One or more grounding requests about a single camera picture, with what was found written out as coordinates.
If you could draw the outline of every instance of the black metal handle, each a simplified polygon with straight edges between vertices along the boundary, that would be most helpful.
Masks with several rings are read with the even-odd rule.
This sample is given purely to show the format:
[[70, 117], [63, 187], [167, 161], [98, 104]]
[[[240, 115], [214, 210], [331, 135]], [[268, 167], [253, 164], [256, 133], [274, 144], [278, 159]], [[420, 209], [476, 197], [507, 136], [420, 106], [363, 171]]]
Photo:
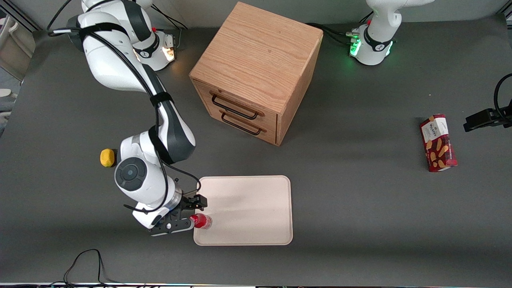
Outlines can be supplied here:
[[226, 109], [227, 111], [231, 112], [231, 113], [234, 113], [240, 117], [244, 117], [245, 119], [249, 119], [249, 120], [254, 120], [256, 119], [258, 113], [255, 112], [254, 113], [254, 116], [249, 116], [249, 115], [245, 115], [244, 113], [242, 112], [238, 112], [237, 110], [234, 110], [234, 109], [231, 109], [230, 107], [226, 106], [226, 105], [222, 105], [220, 104], [219, 102], [215, 102], [215, 99], [217, 99], [217, 95], [216, 94], [213, 94], [212, 92], [210, 92], [211, 95], [213, 95], [213, 97], [211, 98], [211, 101], [216, 105], [216, 106], [219, 106], [220, 108], [224, 108]]
[[235, 128], [238, 128], [238, 129], [240, 129], [240, 130], [242, 130], [244, 132], [247, 132], [247, 133], [249, 133], [251, 135], [254, 135], [254, 136], [257, 136], [257, 135], [259, 135], [261, 133], [261, 128], [258, 128], [258, 131], [253, 132], [253, 131], [251, 131], [249, 129], [245, 129], [244, 127], [242, 127], [242, 126], [240, 126], [238, 124], [235, 124], [235, 123], [233, 123], [231, 121], [228, 121], [228, 120], [224, 119], [224, 116], [226, 116], [226, 113], [222, 113], [222, 116], [221, 116], [222, 121], [224, 121], [225, 123], [227, 123], [227, 124], [229, 124], [229, 125], [231, 125], [231, 126], [233, 126]]

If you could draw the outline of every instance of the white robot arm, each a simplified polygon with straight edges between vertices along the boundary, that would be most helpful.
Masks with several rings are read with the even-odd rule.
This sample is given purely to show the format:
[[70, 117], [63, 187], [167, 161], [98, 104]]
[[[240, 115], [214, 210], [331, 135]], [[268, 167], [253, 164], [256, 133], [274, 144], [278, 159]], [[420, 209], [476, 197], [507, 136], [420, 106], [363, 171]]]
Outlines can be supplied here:
[[126, 30], [138, 58], [154, 71], [163, 69], [175, 59], [174, 38], [161, 31], [153, 31], [145, 9], [153, 0], [81, 0], [82, 10], [112, 15]]
[[156, 73], [137, 59], [129, 33], [115, 16], [94, 10], [76, 20], [80, 28], [55, 30], [54, 34], [78, 33], [91, 72], [101, 84], [115, 90], [146, 92], [157, 111], [154, 127], [121, 143], [114, 180], [122, 192], [137, 201], [136, 207], [125, 206], [152, 236], [192, 229], [194, 223], [181, 218], [181, 211], [202, 209], [207, 200], [201, 195], [183, 195], [163, 168], [163, 163], [170, 165], [190, 157], [196, 146], [190, 128]]
[[353, 29], [358, 35], [353, 39], [350, 55], [365, 65], [377, 65], [389, 55], [392, 38], [402, 23], [398, 11], [404, 7], [422, 6], [434, 0], [366, 0], [373, 9], [371, 23]]

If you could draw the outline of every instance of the tray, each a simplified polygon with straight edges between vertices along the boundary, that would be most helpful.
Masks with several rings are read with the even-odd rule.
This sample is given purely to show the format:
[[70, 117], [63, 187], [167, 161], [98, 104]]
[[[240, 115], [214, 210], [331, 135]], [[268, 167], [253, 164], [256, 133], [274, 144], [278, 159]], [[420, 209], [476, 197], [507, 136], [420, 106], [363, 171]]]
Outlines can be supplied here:
[[292, 241], [291, 185], [286, 176], [201, 178], [209, 229], [194, 229], [194, 242], [215, 245], [287, 245]]

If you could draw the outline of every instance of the yellow sponge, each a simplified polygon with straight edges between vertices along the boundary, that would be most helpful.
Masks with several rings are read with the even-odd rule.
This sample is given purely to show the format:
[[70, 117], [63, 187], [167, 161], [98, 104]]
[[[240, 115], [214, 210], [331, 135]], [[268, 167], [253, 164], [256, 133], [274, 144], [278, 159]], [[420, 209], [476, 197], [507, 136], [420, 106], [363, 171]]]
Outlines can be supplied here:
[[103, 149], [99, 155], [99, 161], [105, 167], [112, 167], [116, 163], [116, 155], [112, 149]]

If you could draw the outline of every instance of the gray table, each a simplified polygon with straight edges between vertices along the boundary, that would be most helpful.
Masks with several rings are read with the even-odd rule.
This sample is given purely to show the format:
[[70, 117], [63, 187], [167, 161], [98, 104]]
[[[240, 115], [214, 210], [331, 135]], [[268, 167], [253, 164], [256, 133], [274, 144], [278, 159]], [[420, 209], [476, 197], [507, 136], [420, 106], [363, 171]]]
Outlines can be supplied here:
[[[215, 32], [185, 31], [177, 62], [158, 73], [197, 139], [177, 166], [201, 177], [288, 176], [292, 243], [150, 237], [98, 159], [153, 124], [147, 96], [103, 87], [65, 37], [43, 37], [0, 142], [0, 282], [59, 280], [80, 251], [98, 248], [125, 282], [512, 285], [512, 130], [462, 127], [512, 71], [502, 16], [404, 24], [377, 67], [325, 37], [281, 147], [208, 116], [188, 73]], [[503, 105], [511, 92], [504, 84]], [[418, 128], [434, 113], [447, 115], [459, 160], [438, 174], [426, 170]], [[96, 263], [85, 255], [70, 279], [93, 282]]]

